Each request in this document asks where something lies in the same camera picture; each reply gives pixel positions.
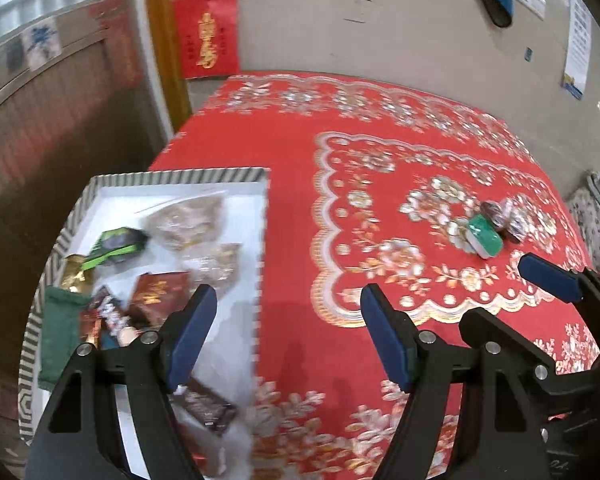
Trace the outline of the green jelly cup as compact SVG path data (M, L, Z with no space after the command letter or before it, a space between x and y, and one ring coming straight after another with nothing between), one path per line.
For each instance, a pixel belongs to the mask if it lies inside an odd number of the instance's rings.
M467 223L466 240L483 259L495 258L503 249L503 240L482 214L475 214Z

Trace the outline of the clear bagged brown candy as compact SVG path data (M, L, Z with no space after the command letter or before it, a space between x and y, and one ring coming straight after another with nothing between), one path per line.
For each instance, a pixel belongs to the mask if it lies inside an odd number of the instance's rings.
M496 232L505 231L512 224L514 203L510 198L496 200L484 200L480 204L480 214L490 222Z

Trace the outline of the dark brown chocolate bar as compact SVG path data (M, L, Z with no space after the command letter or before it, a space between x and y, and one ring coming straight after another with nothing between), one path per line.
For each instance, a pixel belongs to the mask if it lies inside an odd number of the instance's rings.
M193 377L179 385L171 398L217 437L224 436L237 416L237 408L232 402Z

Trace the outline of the small red brown candy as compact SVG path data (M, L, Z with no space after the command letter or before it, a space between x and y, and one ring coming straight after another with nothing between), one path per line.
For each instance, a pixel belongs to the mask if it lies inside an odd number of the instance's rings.
M96 348L126 347L140 336L129 315L122 310L121 301L107 286L94 293L79 320L81 340Z

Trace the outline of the dark green snack pouch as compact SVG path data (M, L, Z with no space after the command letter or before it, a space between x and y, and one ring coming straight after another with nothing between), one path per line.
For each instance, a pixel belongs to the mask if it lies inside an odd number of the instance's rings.
M58 287L46 287L40 341L38 386L52 391L81 342L81 313L91 298Z

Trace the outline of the dark red snack packet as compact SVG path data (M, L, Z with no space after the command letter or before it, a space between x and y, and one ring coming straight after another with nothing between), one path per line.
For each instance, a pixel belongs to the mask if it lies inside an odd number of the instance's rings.
M189 300L187 272L144 273L135 283L128 315L139 326L159 328Z

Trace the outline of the long gold foil packet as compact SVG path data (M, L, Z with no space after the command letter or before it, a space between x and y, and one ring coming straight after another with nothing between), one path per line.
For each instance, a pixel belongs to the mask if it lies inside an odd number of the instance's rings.
M95 274L93 269L83 269L85 256L70 255L65 258L65 266L59 281L61 289L77 294L91 295L94 284Z

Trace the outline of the green candy wrapper in tray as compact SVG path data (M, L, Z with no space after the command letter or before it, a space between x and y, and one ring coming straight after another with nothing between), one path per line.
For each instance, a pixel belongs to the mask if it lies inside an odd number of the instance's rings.
M81 269L118 266L138 257L146 248L149 236L142 230L117 228L102 232L85 257Z

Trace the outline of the striped white tray box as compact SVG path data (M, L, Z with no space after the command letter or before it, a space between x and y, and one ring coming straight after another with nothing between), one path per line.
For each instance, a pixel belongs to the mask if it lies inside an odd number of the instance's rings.
M268 172L103 174L60 231L18 377L29 479L248 479Z

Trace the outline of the clear bagged pastry lower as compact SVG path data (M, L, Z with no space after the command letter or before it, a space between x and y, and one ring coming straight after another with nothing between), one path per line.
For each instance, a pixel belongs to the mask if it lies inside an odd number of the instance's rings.
M221 295L238 281L241 254L239 243L204 243L184 249L181 263L193 288L210 285Z

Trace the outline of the clear bagged pastry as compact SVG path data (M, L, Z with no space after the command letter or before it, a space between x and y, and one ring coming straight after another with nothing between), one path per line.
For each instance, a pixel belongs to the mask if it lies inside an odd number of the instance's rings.
M220 236L224 206L221 193L178 200L151 211L140 220L140 226L163 247L181 252Z
M184 249L181 263L193 288L210 285L221 295L238 281L241 254L239 243L204 243Z

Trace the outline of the clear bagged pastry upper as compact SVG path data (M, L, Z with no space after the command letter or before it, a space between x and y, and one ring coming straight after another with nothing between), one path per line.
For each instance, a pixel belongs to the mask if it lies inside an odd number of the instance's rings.
M140 226L163 247L181 252L220 236L224 206L221 193L178 200L151 211L140 220Z

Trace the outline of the blue flower sticker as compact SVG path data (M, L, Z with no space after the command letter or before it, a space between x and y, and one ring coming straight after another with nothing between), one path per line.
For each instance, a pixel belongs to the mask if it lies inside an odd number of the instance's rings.
M31 72L39 70L62 53L58 27L53 16L23 29L20 40Z

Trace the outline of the red banner lower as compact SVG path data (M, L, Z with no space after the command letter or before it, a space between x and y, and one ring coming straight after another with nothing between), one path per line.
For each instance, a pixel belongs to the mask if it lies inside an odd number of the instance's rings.
M237 74L238 0L173 0L172 4L183 77Z

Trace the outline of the white wall poster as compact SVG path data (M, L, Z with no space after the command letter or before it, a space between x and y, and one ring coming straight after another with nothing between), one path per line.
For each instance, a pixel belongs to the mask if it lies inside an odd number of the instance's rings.
M562 86L583 98L592 48L592 14L583 0L569 0L569 36Z

